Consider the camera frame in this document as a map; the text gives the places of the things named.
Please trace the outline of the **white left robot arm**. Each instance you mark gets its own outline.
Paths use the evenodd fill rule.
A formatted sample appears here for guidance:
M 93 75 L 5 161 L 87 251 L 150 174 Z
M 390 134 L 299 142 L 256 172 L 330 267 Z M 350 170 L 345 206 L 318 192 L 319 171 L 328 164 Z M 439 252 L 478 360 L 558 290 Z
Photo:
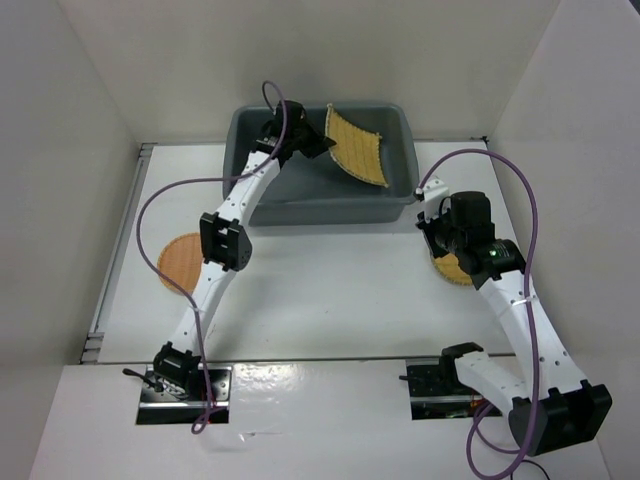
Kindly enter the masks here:
M 206 376 L 200 372 L 205 363 L 204 338 L 225 290 L 251 259 L 253 246 L 245 226 L 267 187 L 293 154 L 313 159 L 334 144 L 311 123 L 302 104 L 292 100 L 279 104 L 221 206 L 201 216 L 203 263 L 189 300 L 198 320 L 190 324 L 186 313 L 153 361 L 156 378 L 176 399 L 208 396 Z

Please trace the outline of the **round orange woven plate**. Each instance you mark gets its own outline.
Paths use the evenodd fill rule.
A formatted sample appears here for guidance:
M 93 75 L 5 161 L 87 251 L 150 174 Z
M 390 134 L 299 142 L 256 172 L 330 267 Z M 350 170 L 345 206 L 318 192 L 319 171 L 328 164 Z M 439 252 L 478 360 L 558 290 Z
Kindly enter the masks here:
M 200 234 L 194 232 L 171 240 L 160 253 L 156 267 L 179 287 L 192 294 L 202 263 Z

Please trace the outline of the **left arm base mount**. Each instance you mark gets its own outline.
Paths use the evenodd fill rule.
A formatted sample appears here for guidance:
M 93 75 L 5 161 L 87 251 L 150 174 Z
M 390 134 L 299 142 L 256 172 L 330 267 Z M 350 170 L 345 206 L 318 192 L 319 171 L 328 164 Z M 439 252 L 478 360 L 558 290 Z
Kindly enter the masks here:
M 124 368 L 122 374 L 142 382 L 137 425 L 187 425 L 192 424 L 204 413 L 207 393 L 202 367 L 199 367 L 190 391 L 161 379 L 151 365 L 146 365 L 142 373 Z M 230 416 L 232 367 L 210 366 L 208 374 L 214 400 L 208 423 L 227 424 Z

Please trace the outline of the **square woven bamboo tray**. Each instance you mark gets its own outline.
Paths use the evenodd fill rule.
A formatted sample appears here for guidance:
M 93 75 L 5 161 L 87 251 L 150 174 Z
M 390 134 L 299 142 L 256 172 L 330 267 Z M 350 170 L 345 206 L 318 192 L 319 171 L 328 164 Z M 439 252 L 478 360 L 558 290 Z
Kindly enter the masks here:
M 348 175 L 369 185 L 388 188 L 382 167 L 379 133 L 366 131 L 327 105 L 325 136 L 335 144 L 329 148 L 332 160 Z

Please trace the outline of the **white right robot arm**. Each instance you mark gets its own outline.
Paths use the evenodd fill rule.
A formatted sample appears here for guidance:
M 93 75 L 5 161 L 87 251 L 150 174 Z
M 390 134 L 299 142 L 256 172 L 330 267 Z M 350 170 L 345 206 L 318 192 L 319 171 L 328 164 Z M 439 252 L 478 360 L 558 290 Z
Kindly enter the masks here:
M 512 374 L 478 344 L 466 342 L 442 350 L 441 387 L 481 394 L 506 416 L 514 440 L 529 456 L 593 440 L 612 407 L 611 394 L 571 359 L 526 277 L 518 246 L 496 237 L 488 197 L 450 193 L 438 184 L 417 188 L 414 195 L 422 206 L 416 226 L 432 259 L 456 259 L 494 313 L 522 372 Z

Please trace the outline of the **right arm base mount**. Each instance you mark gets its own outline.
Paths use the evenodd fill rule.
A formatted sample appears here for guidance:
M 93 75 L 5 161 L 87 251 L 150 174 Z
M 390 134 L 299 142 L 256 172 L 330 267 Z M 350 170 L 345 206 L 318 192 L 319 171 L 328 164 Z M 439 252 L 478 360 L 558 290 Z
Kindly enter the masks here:
M 408 359 L 399 380 L 408 389 L 414 421 L 470 418 L 486 403 L 481 394 L 449 378 L 437 357 Z

